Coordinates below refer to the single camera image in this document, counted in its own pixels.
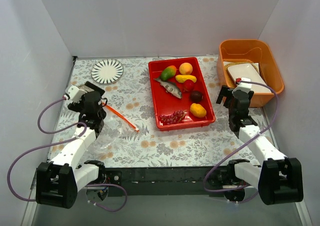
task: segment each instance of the mango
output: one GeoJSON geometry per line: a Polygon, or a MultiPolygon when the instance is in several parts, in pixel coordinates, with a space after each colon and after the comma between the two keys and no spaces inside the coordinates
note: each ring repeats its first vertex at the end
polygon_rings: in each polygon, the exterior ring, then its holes
{"type": "Polygon", "coordinates": [[[171,77],[174,77],[176,72],[177,68],[175,66],[168,66],[161,72],[160,79],[165,82],[171,77]]]}
{"type": "Polygon", "coordinates": [[[194,83],[197,82],[197,78],[192,75],[176,75],[175,79],[177,82],[184,83],[186,80],[192,80],[194,83]]]}
{"type": "Polygon", "coordinates": [[[205,110],[205,108],[197,103],[191,104],[190,112],[193,114],[193,116],[198,118],[204,118],[207,115],[207,111],[205,110]]]}

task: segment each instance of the toy fish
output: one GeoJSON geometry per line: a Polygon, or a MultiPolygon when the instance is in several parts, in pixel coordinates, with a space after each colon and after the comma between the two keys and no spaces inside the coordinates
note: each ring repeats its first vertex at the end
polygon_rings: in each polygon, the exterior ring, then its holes
{"type": "Polygon", "coordinates": [[[164,82],[160,78],[154,78],[157,82],[160,82],[160,84],[166,89],[166,92],[170,92],[175,97],[178,97],[179,99],[182,98],[182,93],[177,87],[177,85],[174,82],[164,82]]]}

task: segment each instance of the grapes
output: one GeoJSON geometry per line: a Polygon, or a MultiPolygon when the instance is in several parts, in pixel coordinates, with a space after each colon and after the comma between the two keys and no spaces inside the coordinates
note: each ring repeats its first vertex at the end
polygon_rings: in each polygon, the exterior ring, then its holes
{"type": "Polygon", "coordinates": [[[185,113],[183,110],[174,111],[171,115],[160,115],[159,120],[163,125],[177,124],[183,121],[185,118],[185,113]]]}

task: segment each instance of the white plate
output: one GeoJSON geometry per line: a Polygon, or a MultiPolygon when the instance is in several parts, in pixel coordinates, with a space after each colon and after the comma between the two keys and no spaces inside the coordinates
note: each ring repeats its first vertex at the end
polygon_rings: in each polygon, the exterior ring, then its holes
{"type": "MultiPolygon", "coordinates": [[[[223,62],[223,65],[226,66],[229,63],[233,63],[233,62],[223,62]]],[[[259,63],[250,63],[254,68],[256,68],[256,70],[258,71],[258,73],[260,74],[260,69],[259,69],[259,63]]]]}
{"type": "Polygon", "coordinates": [[[124,73],[124,67],[116,59],[105,59],[96,63],[92,70],[92,78],[101,84],[111,84],[120,79],[124,73]]]}
{"type": "MultiPolygon", "coordinates": [[[[235,82],[237,78],[245,77],[251,79],[252,82],[259,82],[266,85],[265,81],[261,78],[259,73],[250,63],[237,64],[234,66],[229,66],[227,68],[230,76],[235,82]]],[[[251,89],[255,93],[271,93],[271,91],[263,86],[252,84],[251,89]]]]}

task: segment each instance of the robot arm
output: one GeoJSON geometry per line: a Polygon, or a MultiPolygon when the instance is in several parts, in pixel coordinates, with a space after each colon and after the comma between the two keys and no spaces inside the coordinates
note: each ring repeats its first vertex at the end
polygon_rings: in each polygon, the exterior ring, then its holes
{"type": "MultiPolygon", "coordinates": [[[[223,86],[217,99],[229,110],[229,126],[235,135],[247,142],[259,134],[257,123],[249,116],[249,105],[254,92],[251,84],[239,83],[235,89],[223,86]]],[[[242,179],[254,186],[262,201],[269,204],[298,202],[303,199],[302,167],[296,158],[288,158],[264,136],[248,145],[261,167],[248,160],[231,160],[228,170],[234,180],[242,179]]]]}
{"type": "Polygon", "coordinates": [[[103,126],[106,112],[103,110],[101,96],[104,90],[90,82],[81,89],[71,86],[65,94],[71,103],[70,110],[80,112],[79,125],[73,137],[77,139],[68,143],[51,161],[41,163],[36,170],[37,203],[70,208],[74,204],[78,191],[90,182],[103,182],[104,164],[99,161],[87,161],[80,168],[79,160],[87,148],[97,139],[103,126]]]}

